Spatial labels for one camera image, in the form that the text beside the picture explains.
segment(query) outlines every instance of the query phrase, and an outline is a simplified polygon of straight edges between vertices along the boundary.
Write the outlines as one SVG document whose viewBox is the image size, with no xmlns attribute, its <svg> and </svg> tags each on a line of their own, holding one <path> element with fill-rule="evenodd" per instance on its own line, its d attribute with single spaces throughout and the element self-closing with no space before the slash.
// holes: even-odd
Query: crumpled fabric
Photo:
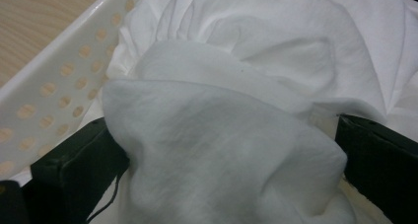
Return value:
<svg viewBox="0 0 418 224">
<path fill-rule="evenodd" d="M 214 167 L 210 167 L 206 175 L 222 178 L 226 176 L 232 179 L 238 187 L 241 184 L 234 179 L 243 175 L 241 173 L 244 166 L 234 170 L 232 169 L 234 164 L 224 163 L 222 157 L 214 156 L 211 159 L 205 157 L 207 160 L 201 160 L 200 164 L 193 160 L 195 158 L 187 157 L 186 149 L 178 151 L 164 149 L 174 147 L 167 144 L 173 144 L 173 139 L 177 141 L 176 139 L 182 136 L 191 136 L 195 140 L 204 137 L 205 134 L 191 129 L 199 127 L 200 123 L 202 126 L 208 124 L 208 127 L 210 124 L 210 126 L 225 127 L 227 134 L 232 133 L 230 131 L 232 128 L 224 126 L 224 123 L 217 124 L 213 120 L 206 123 L 206 120 L 200 118 L 198 120 L 200 123 L 196 122 L 195 126 L 190 126 L 190 131 L 178 131 L 179 127 L 174 126 L 176 124 L 174 117 L 181 121 L 191 119 L 188 117 L 189 107 L 186 103 L 193 102 L 194 99 L 199 99 L 198 102 L 201 104 L 198 105 L 204 108 L 203 102 L 210 102 L 216 98 L 215 94 L 223 95 L 220 101 L 225 100 L 226 104 L 230 101 L 239 101 L 244 97 L 247 98 L 249 105 L 263 105 L 259 107 L 260 113 L 271 112 L 267 109 L 270 108 L 279 114 L 289 114 L 287 118 L 298 121 L 289 122 L 289 124 L 294 124 L 296 132 L 300 129 L 304 130 L 309 124 L 319 127 L 331 137 L 335 132 L 337 115 L 351 113 L 385 124 L 418 141 L 418 133 L 416 133 L 418 55 L 413 50 L 416 48 L 418 48 L 418 21 L 405 8 L 403 0 L 141 0 L 127 15 L 124 26 L 120 29 L 119 45 L 114 51 L 107 70 L 107 75 L 111 80 L 105 87 L 103 97 L 104 116 L 108 121 L 110 132 L 116 138 L 118 137 L 118 142 L 136 161 L 131 171 L 131 194 L 129 194 L 131 203 L 127 208 L 130 210 L 127 216 L 132 218 L 128 218 L 127 223 L 147 223 L 150 220 L 153 223 L 167 223 L 169 220 L 170 223 L 174 220 L 177 220 L 177 223 L 187 223 L 187 221 L 197 220 L 193 218 L 201 218 L 197 223 L 236 223 L 237 220 L 240 220 L 237 223 L 245 223 L 237 217 L 242 214 L 241 206 L 237 209 L 232 207 L 241 202 L 230 202 L 227 195 L 225 198 L 213 196 L 213 200 L 217 200 L 216 203 L 225 201 L 231 204 L 225 208 L 233 208 L 233 210 L 228 209 L 225 210 L 226 212 L 219 209 L 211 212 L 213 203 L 205 209 L 199 202 L 199 205 L 195 207 L 196 212 L 189 212 L 188 208 L 176 208 L 177 206 L 190 207 L 188 205 L 190 203 L 187 204 L 188 201 L 195 203 L 194 201 L 198 202 L 197 199 L 202 197 L 193 197 L 197 195 L 193 194 L 195 190 L 213 189 L 216 184 L 203 183 L 188 177 L 179 178 L 196 174 L 194 170 L 188 171 L 185 168 L 187 166 L 169 166 L 168 164 L 174 163 L 172 159 L 175 159 L 175 156 L 185 156 L 180 160 L 185 164 L 196 166 L 196 171 L 204 169 L 205 162 L 211 163 L 212 161 L 215 164 L 209 165 Z M 203 96 L 198 97 L 190 92 L 200 92 Z M 150 95 L 152 100 L 142 97 L 143 94 Z M 160 99 L 158 95 L 167 97 L 169 100 Z M 171 100 L 175 102 L 177 96 L 183 98 L 183 101 L 171 107 Z M 235 105 L 238 112 L 246 108 L 246 105 Z M 153 126 L 153 130 L 150 130 L 147 126 L 154 123 L 154 118 L 148 116 L 143 109 L 148 109 L 156 116 L 160 114 L 155 110 L 167 111 L 170 116 L 162 117 L 158 126 Z M 260 117 L 255 115 L 250 119 L 259 121 Z M 141 127 L 144 130 L 131 130 L 130 126 Z M 264 131 L 257 129 L 257 126 L 254 126 L 254 129 L 260 136 L 265 135 Z M 240 129 L 237 133 L 233 133 L 237 138 L 246 136 Z M 155 134 L 160 134 L 162 137 L 153 137 Z M 166 136 L 168 134 L 176 134 L 177 137 L 171 138 Z M 313 139 L 316 136 L 321 137 L 320 134 L 322 132 L 313 130 Z M 290 134 L 290 137 L 285 135 L 280 133 L 280 137 L 275 137 L 275 139 L 279 141 L 289 138 L 289 144 L 293 145 L 283 145 L 285 147 L 305 146 L 299 140 L 298 135 Z M 229 139 L 229 141 L 233 144 L 236 142 L 234 139 Z M 321 144 L 322 141 L 314 143 L 313 147 L 324 148 Z M 153 157 L 147 155 L 149 153 L 143 153 L 146 148 L 149 147 L 152 150 L 154 146 L 157 150 L 153 151 L 161 154 L 153 154 L 155 155 Z M 216 149 L 216 147 L 227 149 L 217 143 L 207 143 L 207 146 L 209 150 Z M 329 144 L 326 149 L 336 146 L 336 144 Z M 243 152 L 240 148 L 237 146 L 237 149 L 227 149 L 225 156 L 237 156 Z M 262 151 L 268 153 L 267 149 L 260 149 L 257 152 Z M 253 219 L 250 219 L 248 223 L 281 221 L 315 223 L 316 217 L 322 218 L 318 223 L 337 223 L 338 221 L 356 223 L 355 218 L 353 219 L 355 216 L 353 211 L 345 205 L 344 198 L 340 198 L 338 190 L 334 189 L 334 178 L 338 177 L 337 174 L 341 175 L 342 171 L 340 163 L 335 162 L 332 157 L 343 157 L 340 151 L 331 149 L 330 151 L 335 153 L 323 151 L 323 154 L 313 152 L 316 151 L 315 149 L 309 150 L 308 154 L 304 154 L 304 149 L 296 151 L 285 149 L 281 152 L 283 156 L 299 161 L 300 166 L 307 170 L 301 173 L 301 169 L 295 169 L 293 173 L 300 179 L 289 180 L 281 186 L 296 187 L 300 182 L 306 182 L 307 180 L 304 180 L 300 174 L 310 177 L 311 182 L 318 179 L 326 183 L 322 180 L 326 179 L 328 188 L 322 193 L 322 198 L 327 201 L 320 202 L 317 207 L 324 212 L 307 212 L 309 209 L 301 209 L 301 206 L 307 205 L 304 203 L 305 199 L 279 197 L 281 194 L 273 195 L 277 199 L 270 201 L 273 203 L 281 201 L 283 210 L 268 209 L 269 205 L 263 206 L 256 202 L 258 198 L 265 197 L 259 193 L 259 196 L 256 198 L 253 196 L 251 199 L 253 205 L 249 205 L 248 199 L 243 200 L 249 215 L 253 214 L 251 216 Z M 307 161 L 310 156 L 332 161 L 335 167 L 329 166 L 328 169 L 319 172 L 323 165 L 317 163 L 316 166 Z M 231 172 L 225 175 L 222 169 L 215 166 L 217 162 L 225 164 L 226 169 Z M 247 162 L 248 169 L 250 169 L 252 162 L 249 160 Z M 142 167 L 146 164 L 155 166 Z M 159 177 L 159 168 L 163 172 L 162 176 L 167 177 Z M 266 172 L 261 165 L 257 169 L 259 169 L 258 173 Z M 157 179 L 154 185 L 147 184 L 150 177 L 147 177 L 147 174 L 141 174 L 144 171 L 148 171 L 147 174 L 150 175 L 151 180 Z M 243 181 L 248 181 L 254 179 L 255 173 L 245 173 L 243 176 Z M 172 187 L 171 181 L 181 185 Z M 270 182 L 266 179 L 259 181 L 265 184 Z M 179 187 L 190 190 L 190 195 L 187 195 L 188 192 L 183 189 L 174 190 Z M 217 191 L 234 193 L 233 187 L 224 185 L 217 188 Z M 245 196 L 244 188 L 240 188 L 237 190 Z M 258 188 L 257 186 L 248 187 L 248 195 L 257 193 Z M 280 190 L 277 193 L 283 191 L 280 187 L 274 190 Z M 301 193 L 310 197 L 314 192 Z M 333 197 L 338 197 L 338 203 L 341 204 L 335 206 L 337 209 L 333 208 L 334 204 L 330 205 L 330 203 L 335 203 L 332 201 Z M 332 218 L 338 217 L 338 221 L 325 215 L 327 210 L 333 213 L 330 214 Z M 281 215 L 276 216 L 274 213 L 277 211 Z M 261 218 L 261 216 L 266 219 L 256 221 L 258 220 L 256 218 Z"/>
<path fill-rule="evenodd" d="M 337 189 L 344 152 L 248 95 L 113 81 L 104 115 L 134 172 L 120 223 L 355 223 Z"/>
</svg>

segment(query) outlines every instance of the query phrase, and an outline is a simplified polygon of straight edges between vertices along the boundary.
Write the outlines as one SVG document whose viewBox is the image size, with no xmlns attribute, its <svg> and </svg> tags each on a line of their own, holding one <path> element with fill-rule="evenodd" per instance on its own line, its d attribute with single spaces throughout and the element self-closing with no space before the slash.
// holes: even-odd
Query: laundry basket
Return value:
<svg viewBox="0 0 418 224">
<path fill-rule="evenodd" d="M 0 89 L 0 180 L 77 130 L 136 1 L 98 0 Z"/>
</svg>

